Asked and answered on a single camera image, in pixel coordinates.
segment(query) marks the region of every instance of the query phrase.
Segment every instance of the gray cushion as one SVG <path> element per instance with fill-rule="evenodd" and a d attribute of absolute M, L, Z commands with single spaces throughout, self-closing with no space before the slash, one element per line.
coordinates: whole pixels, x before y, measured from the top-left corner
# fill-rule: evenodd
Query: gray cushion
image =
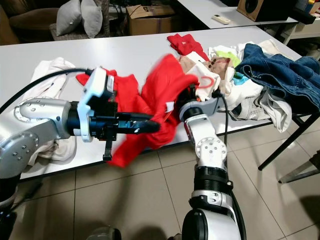
<path fill-rule="evenodd" d="M 94 0 L 82 0 L 81 2 L 82 25 L 90 39 L 100 32 L 103 16 L 101 7 Z"/>
<path fill-rule="evenodd" d="M 71 33 L 81 22 L 80 0 L 70 0 L 63 4 L 56 16 L 56 35 Z"/>

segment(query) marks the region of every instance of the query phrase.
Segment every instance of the red clothing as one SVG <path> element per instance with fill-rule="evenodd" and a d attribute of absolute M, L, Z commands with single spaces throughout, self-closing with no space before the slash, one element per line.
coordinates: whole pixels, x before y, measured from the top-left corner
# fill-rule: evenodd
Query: red clothing
<path fill-rule="evenodd" d="M 198 84 L 198 78 L 194 75 L 186 75 L 177 59 L 172 55 L 166 55 L 153 69 L 146 79 L 141 95 L 138 91 L 138 82 L 133 75 L 128 77 L 117 76 L 116 71 L 107 71 L 108 75 L 114 75 L 114 90 L 119 112 L 134 112 L 153 115 L 151 120 L 160 124 L 160 130 L 154 133 L 128 134 L 126 140 L 112 156 L 112 165 L 127 166 L 146 147 L 158 149 L 170 143 L 176 134 L 176 127 L 180 120 L 176 110 L 166 119 L 166 102 L 173 102 L 181 91 L 190 84 Z M 82 84 L 89 76 L 77 75 L 76 78 Z"/>
<path fill-rule="evenodd" d="M 196 52 L 204 60 L 210 61 L 208 56 L 204 53 L 201 44 L 194 40 L 190 35 L 180 36 L 178 33 L 173 36 L 167 37 L 168 41 L 171 43 L 171 47 L 175 49 L 181 55 L 188 55 L 191 52 Z"/>

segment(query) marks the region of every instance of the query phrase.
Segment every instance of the floor tile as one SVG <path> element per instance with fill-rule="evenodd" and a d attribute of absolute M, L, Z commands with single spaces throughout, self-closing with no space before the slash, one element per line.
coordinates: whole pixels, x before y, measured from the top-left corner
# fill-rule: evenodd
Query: floor tile
<path fill-rule="evenodd" d="M 75 175 L 76 171 L 69 171 L 44 177 L 42 179 L 39 178 L 21 182 L 18 185 L 18 195 L 15 198 L 15 202 L 19 201 L 30 190 L 30 188 L 32 188 L 39 181 L 42 182 L 42 186 L 34 195 L 34 199 L 74 190 Z"/>
<path fill-rule="evenodd" d="M 164 175 L 172 197 L 180 226 L 191 209 L 188 200 L 194 189 L 196 161 L 165 167 Z M 228 153 L 229 177 L 234 184 L 234 194 L 241 207 L 248 240 L 278 240 L 284 235 L 267 206 L 250 181 L 234 153 Z"/>
<path fill-rule="evenodd" d="M 303 116 L 301 119 L 306 121 L 308 118 L 309 116 Z M 294 121 L 292 121 L 287 131 L 290 134 L 293 134 L 297 129 L 298 125 Z M 318 118 L 307 130 L 305 130 L 303 134 L 311 133 L 318 130 L 320 130 L 320 118 Z"/>
<path fill-rule="evenodd" d="M 75 240 L 108 225 L 126 240 L 166 240 L 180 231 L 162 169 L 77 189 L 74 223 Z"/>
<path fill-rule="evenodd" d="M 287 240 L 319 240 L 320 225 L 312 225 L 286 237 Z"/>
<path fill-rule="evenodd" d="M 309 159 L 293 142 L 263 171 L 257 169 L 284 140 L 235 151 L 266 205 L 286 236 L 320 221 L 320 175 L 291 183 L 278 179 Z"/>
<path fill-rule="evenodd" d="M 195 148 L 188 142 L 158 150 L 162 167 L 196 160 Z"/>
<path fill-rule="evenodd" d="M 25 202 L 17 208 L 11 240 L 72 240 L 75 191 Z"/>
<path fill-rule="evenodd" d="M 312 157 L 320 150 L 320 131 L 313 131 L 299 136 L 296 141 Z"/>
<path fill-rule="evenodd" d="M 126 168 L 102 163 L 96 166 L 79 169 L 76 171 L 75 186 L 77 189 L 83 188 L 160 168 L 159 156 L 156 151 L 144 153 L 139 155 Z"/>
<path fill-rule="evenodd" d="M 274 125 L 253 128 L 246 131 L 232 133 L 228 136 L 228 144 L 233 151 L 266 144 L 290 136 L 288 132 L 280 133 Z"/>

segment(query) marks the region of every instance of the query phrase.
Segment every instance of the blue jeans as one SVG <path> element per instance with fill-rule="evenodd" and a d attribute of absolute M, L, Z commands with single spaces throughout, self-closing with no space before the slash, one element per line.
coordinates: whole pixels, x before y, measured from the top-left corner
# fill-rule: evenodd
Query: blue jeans
<path fill-rule="evenodd" d="M 296 114 L 320 111 L 320 65 L 313 57 L 292 61 L 281 54 L 270 58 L 261 47 L 248 43 L 243 61 L 235 68 L 257 84 L 270 88 L 284 99 Z"/>

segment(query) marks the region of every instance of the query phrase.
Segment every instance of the table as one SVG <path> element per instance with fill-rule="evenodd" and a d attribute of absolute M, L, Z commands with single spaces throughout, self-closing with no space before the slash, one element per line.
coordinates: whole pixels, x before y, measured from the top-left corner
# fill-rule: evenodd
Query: table
<path fill-rule="evenodd" d="M 221 29 L 244 26 L 258 26 L 267 24 L 288 24 L 297 23 L 298 21 L 288 17 L 283 21 L 261 21 L 255 22 L 250 20 L 237 11 L 237 7 L 229 7 L 220 0 L 177 0 L 187 10 L 189 10 L 196 18 L 202 21 L 209 29 Z M 216 20 L 211 19 L 213 15 L 220 15 L 232 21 L 228 25 L 224 25 Z"/>
<path fill-rule="evenodd" d="M 314 23 L 305 25 L 301 22 L 285 27 L 281 36 L 284 37 L 284 45 L 287 45 L 291 39 L 304 39 L 320 37 L 320 18 L 316 18 Z"/>
<path fill-rule="evenodd" d="M 234 27 L 228 30 L 211 29 L 192 32 L 181 32 L 181 35 L 192 34 L 194 39 L 202 44 L 207 51 L 208 47 L 218 45 L 234 46 L 239 43 L 253 41 L 260 43 L 272 38 L 256 26 Z M 94 68 L 103 66 L 107 69 L 116 69 L 120 76 L 134 74 L 139 82 L 139 88 L 152 66 L 166 53 L 178 56 L 170 47 L 167 36 L 174 33 L 124 36 L 111 38 L 53 41 L 0 46 L 0 104 L 3 104 L 13 94 L 27 85 L 35 67 L 42 60 L 52 60 L 63 57 L 76 67 Z M 296 60 L 300 57 L 293 50 L 273 38 L 278 48 L 287 56 Z M 74 77 L 70 77 L 60 96 L 68 101 L 79 101 L 83 87 Z M 225 132 L 225 113 L 216 113 L 210 117 L 218 135 Z M 228 133 L 243 131 L 250 128 L 268 125 L 269 120 L 233 121 L 229 119 Z M 124 140 L 119 134 L 113 143 L 113 151 Z M 188 136 L 181 123 L 177 128 L 174 140 L 169 144 L 187 142 Z M 51 161 L 40 159 L 36 164 L 25 170 L 21 178 L 34 178 L 39 175 L 51 175 L 56 172 L 68 171 L 74 168 L 98 164 L 102 161 L 105 143 L 94 140 L 84 143 L 77 137 L 77 151 L 74 158 L 67 161 Z"/>

